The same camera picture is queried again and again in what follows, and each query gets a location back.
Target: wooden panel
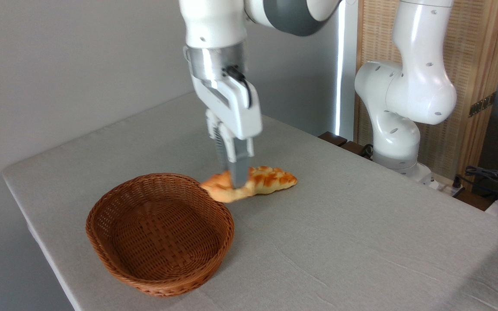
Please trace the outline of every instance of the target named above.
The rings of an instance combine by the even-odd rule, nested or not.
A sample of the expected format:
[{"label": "wooden panel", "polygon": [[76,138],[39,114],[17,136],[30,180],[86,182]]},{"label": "wooden panel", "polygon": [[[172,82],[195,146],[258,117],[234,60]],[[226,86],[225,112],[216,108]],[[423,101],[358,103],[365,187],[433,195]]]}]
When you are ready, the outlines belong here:
[{"label": "wooden panel", "polygon": [[[370,60],[401,62],[391,39],[398,0],[362,0],[358,34],[358,67]],[[491,109],[469,118],[470,107],[498,84],[498,0],[455,0],[444,42],[447,74],[457,94],[453,114],[442,124],[417,124],[421,132],[418,159],[435,173],[452,178],[470,161],[477,163]],[[368,112],[355,103],[355,139],[372,142]]]},{"label": "wooden panel", "polygon": [[[479,63],[481,71],[474,85],[476,100],[493,93],[498,86],[498,0],[493,0],[491,4],[491,10],[486,17],[489,19],[491,29],[485,40],[484,52]],[[469,118],[457,173],[464,173],[468,165],[478,165],[491,111],[492,108],[489,107]]]}]

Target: wicker basket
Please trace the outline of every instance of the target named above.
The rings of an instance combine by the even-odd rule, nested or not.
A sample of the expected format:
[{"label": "wicker basket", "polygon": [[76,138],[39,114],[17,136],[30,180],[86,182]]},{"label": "wicker basket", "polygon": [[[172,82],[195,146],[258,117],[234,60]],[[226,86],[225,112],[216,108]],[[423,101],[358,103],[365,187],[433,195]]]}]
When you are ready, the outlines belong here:
[{"label": "wicker basket", "polygon": [[103,195],[87,217],[86,232],[119,281],[171,297],[213,276],[232,244],[233,219],[194,179],[150,174]]}]

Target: table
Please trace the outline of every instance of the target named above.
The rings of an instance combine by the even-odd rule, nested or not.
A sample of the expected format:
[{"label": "table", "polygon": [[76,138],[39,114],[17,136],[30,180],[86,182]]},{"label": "table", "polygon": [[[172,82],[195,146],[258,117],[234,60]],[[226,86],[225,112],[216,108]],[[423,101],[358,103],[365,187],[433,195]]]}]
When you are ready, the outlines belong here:
[{"label": "table", "polygon": [[496,217],[267,117],[253,163],[299,183],[227,204],[235,239],[215,276],[169,299],[116,281],[85,234],[89,210],[138,175],[216,173],[204,110],[188,94],[3,172],[75,309],[498,309]]}]

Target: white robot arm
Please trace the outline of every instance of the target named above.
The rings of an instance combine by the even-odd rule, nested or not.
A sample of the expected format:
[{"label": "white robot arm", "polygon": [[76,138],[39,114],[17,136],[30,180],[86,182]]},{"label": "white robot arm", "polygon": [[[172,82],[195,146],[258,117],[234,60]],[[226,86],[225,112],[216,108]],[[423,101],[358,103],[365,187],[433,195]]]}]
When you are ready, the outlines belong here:
[{"label": "white robot arm", "polygon": [[245,22],[298,36],[320,30],[341,0],[179,0],[186,24],[184,55],[207,125],[233,187],[245,185],[253,137],[262,130],[259,96],[245,79]]},{"label": "white robot arm", "polygon": [[401,0],[392,35],[403,64],[369,61],[354,82],[372,120],[374,162],[431,187],[431,171],[417,162],[420,132],[414,121],[439,124],[456,105],[443,63],[452,6],[453,0]]}]

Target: bread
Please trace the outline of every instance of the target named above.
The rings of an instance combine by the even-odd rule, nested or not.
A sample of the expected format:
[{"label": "bread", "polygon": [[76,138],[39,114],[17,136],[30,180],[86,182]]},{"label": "bread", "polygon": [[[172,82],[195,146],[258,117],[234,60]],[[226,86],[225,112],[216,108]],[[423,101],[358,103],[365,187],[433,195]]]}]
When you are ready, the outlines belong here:
[{"label": "bread", "polygon": [[230,171],[213,175],[201,184],[209,195],[223,203],[231,203],[256,194],[270,194],[274,191],[293,187],[297,179],[291,173],[279,168],[257,167],[249,168],[247,183],[241,188],[233,189]]}]

